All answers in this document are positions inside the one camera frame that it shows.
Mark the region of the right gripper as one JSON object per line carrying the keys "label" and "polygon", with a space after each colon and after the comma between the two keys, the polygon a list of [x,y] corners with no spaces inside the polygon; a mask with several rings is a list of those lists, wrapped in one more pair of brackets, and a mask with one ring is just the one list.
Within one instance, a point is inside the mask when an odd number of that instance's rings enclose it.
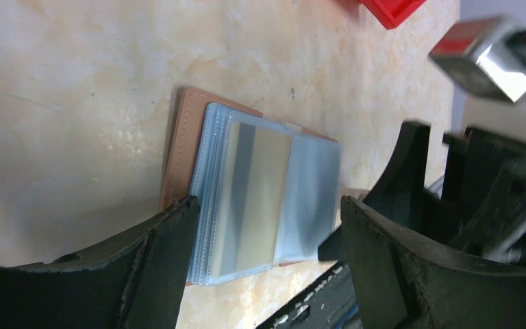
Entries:
{"label": "right gripper", "polygon": [[526,143],[477,128],[446,133],[442,211],[424,179],[430,126],[404,121],[364,203],[389,220],[498,263],[526,267]]}

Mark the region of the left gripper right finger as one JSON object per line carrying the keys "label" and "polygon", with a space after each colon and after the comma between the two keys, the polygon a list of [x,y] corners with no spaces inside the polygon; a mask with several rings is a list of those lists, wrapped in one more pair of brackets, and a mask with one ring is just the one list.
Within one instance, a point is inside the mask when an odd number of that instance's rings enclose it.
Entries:
{"label": "left gripper right finger", "polygon": [[364,328],[526,328],[526,268],[457,251],[341,199]]}

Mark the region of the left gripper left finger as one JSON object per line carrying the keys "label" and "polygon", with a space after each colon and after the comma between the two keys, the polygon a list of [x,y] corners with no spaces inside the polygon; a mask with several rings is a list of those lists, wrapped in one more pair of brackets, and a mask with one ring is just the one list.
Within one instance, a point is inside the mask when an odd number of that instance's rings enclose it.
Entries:
{"label": "left gripper left finger", "polygon": [[174,328],[199,212],[187,196],[52,263],[0,267],[0,328]]}

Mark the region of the red plastic bin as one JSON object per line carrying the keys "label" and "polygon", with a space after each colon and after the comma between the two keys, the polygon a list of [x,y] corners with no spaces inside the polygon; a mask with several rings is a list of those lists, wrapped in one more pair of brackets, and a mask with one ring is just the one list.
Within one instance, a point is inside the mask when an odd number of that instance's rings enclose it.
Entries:
{"label": "red plastic bin", "polygon": [[387,30],[395,29],[417,11],[425,0],[361,0],[360,3]]}

